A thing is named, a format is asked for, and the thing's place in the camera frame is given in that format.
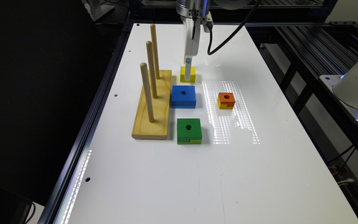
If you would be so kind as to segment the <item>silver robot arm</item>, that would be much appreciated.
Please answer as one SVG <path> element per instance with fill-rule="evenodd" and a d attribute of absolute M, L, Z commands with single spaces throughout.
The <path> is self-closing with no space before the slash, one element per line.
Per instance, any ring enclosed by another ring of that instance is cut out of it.
<path fill-rule="evenodd" d="M 184 25 L 184 81 L 191 80 L 191 64 L 197 56 L 201 26 L 209 33 L 213 27 L 213 20 L 209 12 L 209 0 L 177 0 L 177 13 L 181 16 Z"/>

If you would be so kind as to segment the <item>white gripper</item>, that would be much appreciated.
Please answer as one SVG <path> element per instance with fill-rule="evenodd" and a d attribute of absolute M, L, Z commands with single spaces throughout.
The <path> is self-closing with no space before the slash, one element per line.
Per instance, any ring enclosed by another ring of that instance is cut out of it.
<path fill-rule="evenodd" d="M 185 27 L 185 79 L 190 79 L 192 57 L 198 54 L 201 28 L 205 33 L 210 33 L 210 28 L 213 27 L 213 19 L 211 15 L 207 15 L 197 18 L 195 21 L 190 17 L 183 17 L 182 21 Z"/>

